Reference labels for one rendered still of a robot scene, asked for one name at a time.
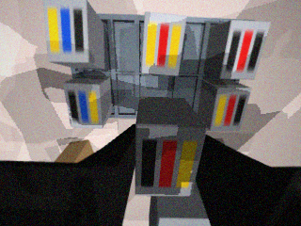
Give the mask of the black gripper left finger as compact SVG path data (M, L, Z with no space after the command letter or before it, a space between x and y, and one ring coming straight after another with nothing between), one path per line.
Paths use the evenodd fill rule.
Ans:
M0 160L0 207L80 210L122 226L135 170L135 124L81 162Z

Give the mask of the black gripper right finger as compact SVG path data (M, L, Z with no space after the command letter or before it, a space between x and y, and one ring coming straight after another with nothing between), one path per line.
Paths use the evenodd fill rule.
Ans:
M208 135L196 181L211 226L275 226L301 196L301 167L269 167Z

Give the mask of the grey panel with yellow and red stripes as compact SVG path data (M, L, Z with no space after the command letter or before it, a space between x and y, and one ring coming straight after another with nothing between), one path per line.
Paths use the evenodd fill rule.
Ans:
M42 0L48 61L104 69L104 23L88 0Z
M219 79L255 79L271 22L230 20L210 27L204 72Z
M179 75L187 16L145 11L142 73Z

